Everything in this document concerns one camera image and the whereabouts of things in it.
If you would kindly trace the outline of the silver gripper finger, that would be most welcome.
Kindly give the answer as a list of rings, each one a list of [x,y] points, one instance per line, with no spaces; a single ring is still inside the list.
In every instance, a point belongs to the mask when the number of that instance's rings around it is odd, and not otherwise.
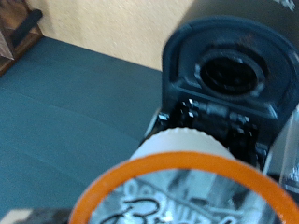
[[[70,213],[68,208],[13,209],[0,224],[67,224]]]

